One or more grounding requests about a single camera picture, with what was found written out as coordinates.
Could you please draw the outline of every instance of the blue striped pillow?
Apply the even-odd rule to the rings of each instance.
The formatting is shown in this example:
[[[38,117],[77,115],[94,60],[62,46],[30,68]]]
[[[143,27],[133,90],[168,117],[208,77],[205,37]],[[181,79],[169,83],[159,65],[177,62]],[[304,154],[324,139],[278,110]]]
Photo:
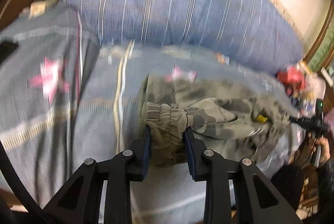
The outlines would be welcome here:
[[[201,45],[271,74],[302,58],[292,27],[268,0],[66,0],[101,44]]]

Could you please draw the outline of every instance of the screw head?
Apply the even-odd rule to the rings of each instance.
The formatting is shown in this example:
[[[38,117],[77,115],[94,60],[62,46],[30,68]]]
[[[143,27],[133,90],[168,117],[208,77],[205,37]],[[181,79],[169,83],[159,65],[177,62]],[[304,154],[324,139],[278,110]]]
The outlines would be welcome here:
[[[132,150],[125,150],[123,151],[124,156],[131,156],[132,155]]]
[[[84,160],[84,164],[85,164],[86,166],[91,166],[93,163],[94,163],[94,159],[93,159],[93,158],[86,158],[86,159]]]
[[[205,150],[205,151],[204,151],[204,154],[205,154],[206,156],[213,156],[214,152],[213,152],[212,150]]]
[[[248,158],[244,158],[242,160],[242,163],[245,165],[245,166],[250,166],[252,164],[252,161]]]

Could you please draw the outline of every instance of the pink star pattern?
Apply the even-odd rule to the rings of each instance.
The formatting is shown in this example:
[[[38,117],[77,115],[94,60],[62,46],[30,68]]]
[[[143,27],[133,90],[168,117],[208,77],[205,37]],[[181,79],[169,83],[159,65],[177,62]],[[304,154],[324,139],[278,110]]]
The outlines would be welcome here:
[[[62,61],[51,61],[44,57],[44,62],[41,63],[41,75],[30,80],[31,86],[43,87],[44,99],[48,99],[49,104],[52,104],[58,88],[64,93],[69,91],[69,84],[62,79],[62,69]]]
[[[174,65],[173,73],[165,76],[166,82],[184,79],[193,83],[197,76],[197,71],[182,71],[177,65]]]

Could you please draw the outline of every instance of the person's hand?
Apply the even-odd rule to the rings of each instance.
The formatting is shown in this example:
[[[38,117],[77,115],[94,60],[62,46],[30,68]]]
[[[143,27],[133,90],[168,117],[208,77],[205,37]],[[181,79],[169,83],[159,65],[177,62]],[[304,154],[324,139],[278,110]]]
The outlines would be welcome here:
[[[319,137],[317,140],[310,138],[309,146],[313,147],[314,142],[316,145],[321,145],[321,156],[320,156],[320,164],[325,163],[331,157],[330,150],[329,150],[329,143],[328,139],[325,137]]]

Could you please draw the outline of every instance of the green fabric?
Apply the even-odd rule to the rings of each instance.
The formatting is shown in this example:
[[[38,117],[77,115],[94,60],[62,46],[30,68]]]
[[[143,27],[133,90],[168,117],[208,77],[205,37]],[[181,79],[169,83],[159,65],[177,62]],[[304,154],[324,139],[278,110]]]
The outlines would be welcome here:
[[[182,134],[187,127],[224,157],[255,162],[264,160],[282,134],[291,131],[289,114],[272,96],[258,96],[227,80],[166,82],[148,76],[139,99],[139,130],[145,124],[151,128],[155,167],[186,161]],[[268,117],[265,124],[256,121],[260,114]]]

